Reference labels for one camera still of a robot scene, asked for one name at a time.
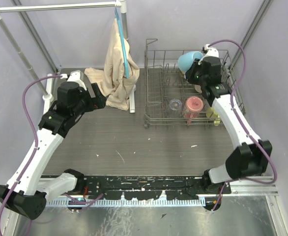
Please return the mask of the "light blue mug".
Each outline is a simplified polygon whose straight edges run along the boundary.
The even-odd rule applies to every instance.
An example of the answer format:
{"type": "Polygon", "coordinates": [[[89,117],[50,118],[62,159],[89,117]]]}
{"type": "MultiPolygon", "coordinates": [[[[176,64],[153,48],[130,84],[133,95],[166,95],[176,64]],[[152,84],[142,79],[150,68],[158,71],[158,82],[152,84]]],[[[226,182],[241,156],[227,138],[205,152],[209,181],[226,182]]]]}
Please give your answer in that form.
{"type": "Polygon", "coordinates": [[[203,58],[203,53],[200,51],[190,51],[178,58],[178,68],[181,72],[187,72],[195,60],[203,58]]]}

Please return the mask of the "peach pink mug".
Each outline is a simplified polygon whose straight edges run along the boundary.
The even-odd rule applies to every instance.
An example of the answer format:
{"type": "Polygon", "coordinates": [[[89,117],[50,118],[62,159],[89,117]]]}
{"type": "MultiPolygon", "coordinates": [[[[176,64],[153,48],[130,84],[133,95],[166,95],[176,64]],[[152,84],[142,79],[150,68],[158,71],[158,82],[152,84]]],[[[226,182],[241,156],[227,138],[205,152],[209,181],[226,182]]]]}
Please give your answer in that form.
{"type": "Polygon", "coordinates": [[[196,90],[198,93],[202,93],[201,86],[199,86],[199,85],[194,85],[194,88],[195,88],[195,90],[196,90]]]}

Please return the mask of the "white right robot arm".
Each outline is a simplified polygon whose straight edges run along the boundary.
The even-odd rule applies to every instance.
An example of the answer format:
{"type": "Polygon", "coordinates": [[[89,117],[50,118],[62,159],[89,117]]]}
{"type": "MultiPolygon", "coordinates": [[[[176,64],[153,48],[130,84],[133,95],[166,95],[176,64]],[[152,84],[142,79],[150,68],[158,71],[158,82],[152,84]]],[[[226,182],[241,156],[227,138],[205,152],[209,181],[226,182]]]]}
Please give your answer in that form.
{"type": "Polygon", "coordinates": [[[220,183],[265,173],[272,152],[271,143],[250,128],[232,89],[222,82],[221,67],[218,57],[204,57],[195,59],[185,73],[188,83],[201,87],[203,98],[217,112],[234,147],[223,165],[204,171],[202,187],[209,194],[216,192],[220,183]]]}

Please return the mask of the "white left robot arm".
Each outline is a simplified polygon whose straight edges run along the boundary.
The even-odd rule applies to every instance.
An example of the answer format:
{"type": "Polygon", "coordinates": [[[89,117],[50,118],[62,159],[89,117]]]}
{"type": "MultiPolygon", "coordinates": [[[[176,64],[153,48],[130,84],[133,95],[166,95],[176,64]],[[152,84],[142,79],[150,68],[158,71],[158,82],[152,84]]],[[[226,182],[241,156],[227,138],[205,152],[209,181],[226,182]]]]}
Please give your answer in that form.
{"type": "Polygon", "coordinates": [[[34,143],[22,164],[7,184],[0,185],[0,202],[5,208],[34,220],[58,196],[83,193],[85,176],[72,169],[45,184],[39,180],[69,130],[85,113],[103,109],[106,100],[96,83],[87,89],[77,82],[63,82],[58,87],[57,99],[42,116],[34,143]]]}

